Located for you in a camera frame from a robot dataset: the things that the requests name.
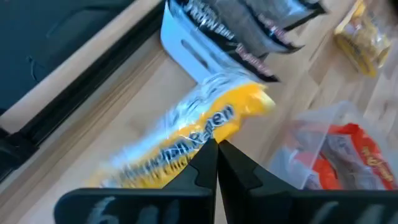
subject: yellow bag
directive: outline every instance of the yellow bag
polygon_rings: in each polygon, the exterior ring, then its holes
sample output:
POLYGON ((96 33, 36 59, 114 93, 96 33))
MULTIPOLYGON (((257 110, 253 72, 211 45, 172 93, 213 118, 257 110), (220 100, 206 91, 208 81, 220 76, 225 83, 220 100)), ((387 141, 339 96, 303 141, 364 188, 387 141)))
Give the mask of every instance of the yellow bag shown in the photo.
POLYGON ((349 59, 365 75, 375 77, 384 65, 391 42, 366 10, 363 0, 354 7, 335 29, 335 39, 349 59))
POLYGON ((239 130, 245 116, 266 114, 274 102, 265 86, 240 71, 219 73, 170 110, 150 135, 123 149, 90 180, 93 187, 162 188, 198 150, 239 130))

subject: wooden countertop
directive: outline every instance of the wooden countertop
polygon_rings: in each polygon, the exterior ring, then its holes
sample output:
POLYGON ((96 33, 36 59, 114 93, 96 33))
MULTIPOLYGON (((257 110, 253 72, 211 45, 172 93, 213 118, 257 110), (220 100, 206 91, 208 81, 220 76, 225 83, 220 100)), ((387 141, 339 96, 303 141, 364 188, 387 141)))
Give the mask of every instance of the wooden countertop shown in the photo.
MULTIPOLYGON (((150 7, 158 1, 140 2, 135 4, 150 7)), ((271 54, 266 60, 282 80, 269 85, 267 91, 277 108, 269 116, 246 120, 232 139, 235 146, 260 164, 277 147, 280 127, 287 121, 307 109, 340 100, 353 102, 393 146, 398 142, 396 65, 387 67, 375 79, 358 74, 336 48, 332 37, 334 27, 353 0, 324 0, 324 3, 329 15, 289 34, 298 44, 306 44, 302 50, 292 55, 271 54)), ((381 2, 375 7, 385 9, 381 2)), ((113 34, 118 32, 118 26, 127 26, 120 22, 122 25, 114 22, 107 27, 107 32, 113 34)), ((100 44, 101 36, 95 38, 100 44)), ((101 161, 142 137, 160 115, 195 85, 162 50, 159 33, 153 35, 41 145, 37 154, 0 185, 0 223, 53 223, 53 206, 59 197, 84 186, 101 161)), ((216 223, 225 223, 220 200, 217 208, 216 223)))

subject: red package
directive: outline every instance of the red package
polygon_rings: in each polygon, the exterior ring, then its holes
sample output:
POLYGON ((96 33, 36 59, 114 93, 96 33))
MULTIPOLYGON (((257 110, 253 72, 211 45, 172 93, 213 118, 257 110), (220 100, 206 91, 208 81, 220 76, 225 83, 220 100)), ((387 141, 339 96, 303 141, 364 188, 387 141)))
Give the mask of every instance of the red package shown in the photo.
POLYGON ((322 152, 350 189, 397 188, 396 180, 378 145, 357 124, 331 126, 322 152))

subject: snack bag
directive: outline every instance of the snack bag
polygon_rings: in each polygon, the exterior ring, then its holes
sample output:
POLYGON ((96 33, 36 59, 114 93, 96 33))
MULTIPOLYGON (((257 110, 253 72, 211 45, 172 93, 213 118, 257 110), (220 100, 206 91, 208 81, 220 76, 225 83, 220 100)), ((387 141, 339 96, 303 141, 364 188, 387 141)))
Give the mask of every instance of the snack bag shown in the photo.
POLYGON ((345 189, 397 189, 378 145, 357 124, 331 126, 322 153, 337 170, 345 189))
POLYGON ((341 190, 337 173, 324 155, 316 159, 312 173, 308 176, 305 188, 311 190, 341 190))
POLYGON ((190 35, 203 48, 206 48, 210 57, 222 67, 243 67, 264 82, 279 81, 259 57, 264 57, 265 51, 254 55, 247 50, 237 39, 235 33, 206 2, 202 0, 168 0, 166 7, 169 8, 175 20, 179 21, 190 35))
POLYGON ((244 0, 255 17, 264 16, 289 31, 325 14, 319 0, 244 0))
POLYGON ((245 116, 271 110, 274 102, 264 93, 265 88, 236 70, 208 78, 170 110, 148 136, 103 165, 90 185, 164 187, 208 139, 221 142, 239 130, 245 116))
POLYGON ((233 32, 235 38, 255 57, 266 53, 293 53, 301 49, 285 39, 284 30, 274 21, 251 14, 250 8, 240 0, 203 0, 233 32))
POLYGON ((359 71, 375 77, 389 55, 391 42, 366 10, 363 0, 357 0, 352 10, 335 29, 338 46, 359 71))

